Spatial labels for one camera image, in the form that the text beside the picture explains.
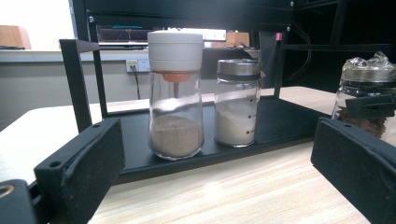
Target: spice jar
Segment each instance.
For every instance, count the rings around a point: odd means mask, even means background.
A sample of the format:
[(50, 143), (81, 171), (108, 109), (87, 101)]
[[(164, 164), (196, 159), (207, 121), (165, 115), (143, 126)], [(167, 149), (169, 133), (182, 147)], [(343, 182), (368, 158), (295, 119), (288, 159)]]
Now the spice jar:
[(202, 52), (202, 35), (148, 33), (149, 146), (161, 158), (192, 157), (204, 143)]
[(261, 66), (252, 60), (219, 60), (215, 93), (215, 140), (245, 147), (254, 142)]
[(396, 109), (395, 96), (396, 72), (382, 52), (367, 61), (362, 58), (347, 60), (332, 118), (386, 140)]

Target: orange grinder part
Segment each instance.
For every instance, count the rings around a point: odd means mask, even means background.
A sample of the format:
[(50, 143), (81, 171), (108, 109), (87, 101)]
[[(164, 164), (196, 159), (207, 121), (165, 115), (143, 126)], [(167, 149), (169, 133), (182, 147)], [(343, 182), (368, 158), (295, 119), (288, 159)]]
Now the orange grinder part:
[(163, 80), (167, 82), (185, 82), (190, 79), (191, 72), (161, 72)]

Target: metal bolt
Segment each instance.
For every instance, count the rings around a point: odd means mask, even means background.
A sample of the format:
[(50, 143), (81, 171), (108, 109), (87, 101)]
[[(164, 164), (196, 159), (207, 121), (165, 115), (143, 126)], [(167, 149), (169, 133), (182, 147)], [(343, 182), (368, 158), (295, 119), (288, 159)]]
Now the metal bolt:
[(93, 22), (95, 21), (95, 19), (94, 19), (92, 16), (90, 16), (90, 17), (88, 17), (88, 21), (89, 21), (90, 23), (93, 23)]

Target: wall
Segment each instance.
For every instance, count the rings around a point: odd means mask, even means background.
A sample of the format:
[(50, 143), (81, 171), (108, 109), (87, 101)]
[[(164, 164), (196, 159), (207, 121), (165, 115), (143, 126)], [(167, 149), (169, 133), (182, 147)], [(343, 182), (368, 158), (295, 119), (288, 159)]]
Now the wall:
[[(137, 99), (135, 78), (126, 73), (125, 61), (102, 62), (106, 100)], [(90, 103), (98, 103), (93, 62), (83, 69)], [(138, 74), (142, 99), (149, 98), (149, 74)], [(214, 92), (215, 80), (203, 80), (203, 93)], [(0, 130), (29, 110), (58, 105), (71, 105), (70, 92), (62, 62), (0, 63)]]

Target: white powder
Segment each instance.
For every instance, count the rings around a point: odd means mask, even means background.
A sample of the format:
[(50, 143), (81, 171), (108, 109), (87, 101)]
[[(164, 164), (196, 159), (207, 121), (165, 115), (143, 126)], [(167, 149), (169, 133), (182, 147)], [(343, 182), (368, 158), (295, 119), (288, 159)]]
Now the white powder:
[(163, 115), (151, 122), (150, 146), (160, 157), (176, 160), (195, 155), (204, 142), (204, 129), (191, 119)]
[(230, 146), (253, 143), (256, 124), (256, 102), (249, 99), (223, 101), (216, 104), (215, 139)]

